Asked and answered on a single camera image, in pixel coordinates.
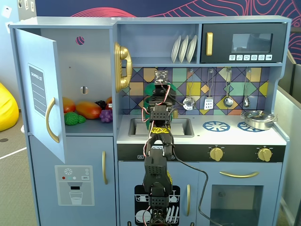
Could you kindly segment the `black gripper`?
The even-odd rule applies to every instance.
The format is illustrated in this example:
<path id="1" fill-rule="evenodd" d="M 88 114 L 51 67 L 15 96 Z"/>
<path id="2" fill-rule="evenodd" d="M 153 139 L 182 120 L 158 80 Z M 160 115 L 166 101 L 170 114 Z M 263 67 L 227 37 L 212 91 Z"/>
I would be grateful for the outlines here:
<path id="1" fill-rule="evenodd" d="M 149 84 L 149 106 L 176 104 L 176 91 L 170 82 L 150 83 Z"/>

